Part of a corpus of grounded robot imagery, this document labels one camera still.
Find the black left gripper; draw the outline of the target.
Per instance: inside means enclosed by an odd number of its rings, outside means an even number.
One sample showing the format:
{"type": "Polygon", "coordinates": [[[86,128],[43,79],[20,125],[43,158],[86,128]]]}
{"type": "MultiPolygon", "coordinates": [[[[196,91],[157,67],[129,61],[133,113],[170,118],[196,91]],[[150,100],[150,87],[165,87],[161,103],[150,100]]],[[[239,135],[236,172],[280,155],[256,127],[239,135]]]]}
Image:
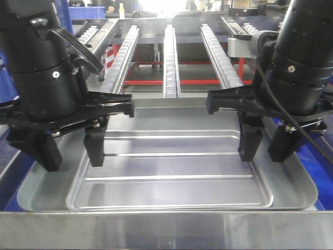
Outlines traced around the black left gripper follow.
{"type": "Polygon", "coordinates": [[[83,105],[69,115],[49,120],[30,118],[23,109],[20,99],[1,103],[1,124],[11,126],[7,141],[40,163],[48,172],[58,171],[62,162],[54,138],[45,130],[59,130],[61,135],[85,129],[84,145],[93,167],[104,162],[104,136],[108,116],[123,113],[134,116],[134,102],[131,94],[89,92],[83,105]],[[99,120],[99,127],[92,126],[99,120]]]}

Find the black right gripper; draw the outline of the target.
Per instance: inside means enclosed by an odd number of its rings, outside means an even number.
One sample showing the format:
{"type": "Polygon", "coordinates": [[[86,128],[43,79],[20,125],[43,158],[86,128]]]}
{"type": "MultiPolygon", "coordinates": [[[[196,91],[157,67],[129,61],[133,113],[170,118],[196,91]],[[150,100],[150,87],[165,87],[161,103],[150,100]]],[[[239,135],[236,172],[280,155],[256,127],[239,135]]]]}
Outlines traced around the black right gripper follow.
{"type": "MultiPolygon", "coordinates": [[[[238,152],[241,161],[252,161],[262,141],[264,124],[261,116],[290,121],[281,111],[270,108],[259,101],[254,87],[250,85],[224,90],[209,91],[206,107],[209,114],[220,108],[237,110],[240,125],[238,152]]],[[[321,98],[315,109],[309,114],[292,115],[299,123],[308,123],[332,115],[332,103],[321,98]]],[[[273,162],[283,162],[304,144],[303,135],[298,132],[287,132],[285,126],[278,126],[268,147],[268,154],[273,162]]]]}

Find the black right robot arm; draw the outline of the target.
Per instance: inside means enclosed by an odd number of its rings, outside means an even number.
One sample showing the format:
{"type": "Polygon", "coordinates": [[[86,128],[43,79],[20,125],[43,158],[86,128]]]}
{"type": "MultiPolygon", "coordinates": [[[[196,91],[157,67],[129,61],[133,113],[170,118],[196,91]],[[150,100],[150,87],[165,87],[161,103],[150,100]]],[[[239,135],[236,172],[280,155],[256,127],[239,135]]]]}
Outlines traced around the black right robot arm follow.
{"type": "Polygon", "coordinates": [[[332,95],[325,92],[332,75],[332,1],[292,1],[275,36],[261,44],[251,84],[207,96],[210,114],[237,110],[242,161],[253,160],[264,117],[282,122],[268,147],[271,160],[282,162],[322,136],[323,118],[332,114],[332,95]]]}

